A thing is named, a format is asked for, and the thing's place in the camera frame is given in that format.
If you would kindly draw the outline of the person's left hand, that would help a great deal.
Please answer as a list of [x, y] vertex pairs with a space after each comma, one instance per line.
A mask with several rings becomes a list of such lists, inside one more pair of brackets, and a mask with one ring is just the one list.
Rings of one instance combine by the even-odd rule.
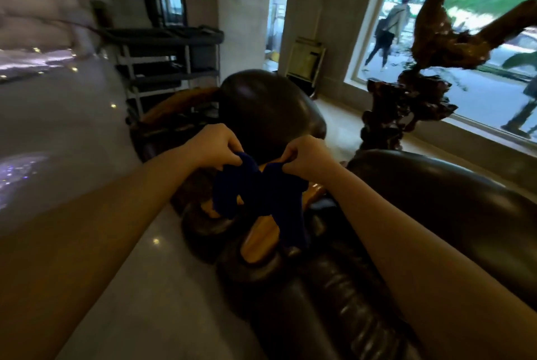
[[222, 123], [207, 125], [180, 147], [182, 155], [189, 165], [192, 167], [213, 167], [213, 140], [218, 133], [233, 132]]

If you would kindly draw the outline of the person's right hand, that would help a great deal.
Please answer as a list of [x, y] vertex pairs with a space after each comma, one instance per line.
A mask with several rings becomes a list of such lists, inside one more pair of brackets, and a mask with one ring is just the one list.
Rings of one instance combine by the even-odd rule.
[[307, 144], [307, 176], [300, 178], [318, 184], [325, 184], [329, 180], [329, 177], [337, 171], [345, 169], [332, 157], [324, 140], [317, 139], [311, 135], [305, 135], [292, 141], [304, 141]]

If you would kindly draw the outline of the dark blue cloth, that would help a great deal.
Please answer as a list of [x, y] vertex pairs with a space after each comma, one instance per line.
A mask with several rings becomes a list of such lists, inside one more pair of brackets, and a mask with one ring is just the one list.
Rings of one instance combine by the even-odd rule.
[[236, 153], [239, 166], [225, 165], [213, 182], [214, 210], [232, 219], [238, 211], [237, 197], [257, 217], [272, 216], [279, 228], [279, 239], [286, 248], [308, 248], [309, 236], [303, 215], [303, 194], [309, 182], [283, 172], [283, 163], [266, 164], [262, 171], [246, 153]]

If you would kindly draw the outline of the person's right forearm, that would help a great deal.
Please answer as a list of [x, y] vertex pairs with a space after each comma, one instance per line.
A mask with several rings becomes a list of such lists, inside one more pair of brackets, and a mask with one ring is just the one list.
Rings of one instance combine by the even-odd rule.
[[537, 313], [339, 163], [317, 172], [432, 358], [537, 360]]

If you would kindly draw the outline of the person's left forearm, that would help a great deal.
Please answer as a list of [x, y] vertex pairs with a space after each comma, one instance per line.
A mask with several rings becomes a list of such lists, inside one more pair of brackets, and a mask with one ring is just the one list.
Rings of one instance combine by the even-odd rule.
[[0, 237], [0, 360], [54, 360], [195, 166], [172, 149]]

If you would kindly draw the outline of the dark carved wooden sculpture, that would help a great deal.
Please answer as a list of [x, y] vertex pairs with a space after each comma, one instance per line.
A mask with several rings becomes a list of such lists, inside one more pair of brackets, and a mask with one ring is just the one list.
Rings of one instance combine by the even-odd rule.
[[[209, 123], [236, 132], [264, 168], [299, 134], [325, 138], [316, 104], [288, 79], [263, 70], [216, 88], [160, 95], [130, 134], [146, 162]], [[459, 165], [405, 151], [358, 150], [347, 169], [387, 201], [487, 271], [537, 313], [537, 203]], [[200, 169], [173, 195], [184, 235], [216, 262], [232, 310], [249, 321], [270, 360], [414, 360], [420, 342], [333, 196], [310, 184], [293, 227], [310, 248], [284, 247], [254, 204], [228, 219], [212, 208], [217, 171]]]

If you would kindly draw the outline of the wooden framed stand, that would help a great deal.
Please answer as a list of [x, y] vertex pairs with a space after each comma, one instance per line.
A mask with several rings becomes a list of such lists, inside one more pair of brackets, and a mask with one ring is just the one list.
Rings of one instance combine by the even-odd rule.
[[317, 80], [326, 54], [326, 47], [315, 40], [297, 37], [285, 69], [285, 77], [309, 98], [317, 98]]

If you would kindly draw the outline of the grey metal shelf cart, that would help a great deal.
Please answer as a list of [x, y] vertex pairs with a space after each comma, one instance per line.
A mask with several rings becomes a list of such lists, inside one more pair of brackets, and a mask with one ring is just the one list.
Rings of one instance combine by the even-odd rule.
[[132, 118], [159, 100], [197, 84], [219, 85], [223, 31], [201, 25], [163, 28], [99, 28], [103, 48], [120, 75]]

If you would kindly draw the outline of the brown root carving sculpture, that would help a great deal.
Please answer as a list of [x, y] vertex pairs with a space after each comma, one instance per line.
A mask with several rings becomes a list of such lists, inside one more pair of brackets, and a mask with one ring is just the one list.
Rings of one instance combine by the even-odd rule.
[[446, 97], [452, 84], [440, 75], [426, 76], [423, 70], [475, 70], [508, 38], [537, 26], [537, 0], [523, 1], [474, 34], [453, 29], [444, 3], [425, 0], [414, 24], [411, 65], [397, 80], [367, 80], [373, 105], [362, 117], [360, 150], [399, 151], [404, 134], [412, 132], [418, 122], [441, 121], [458, 109]]

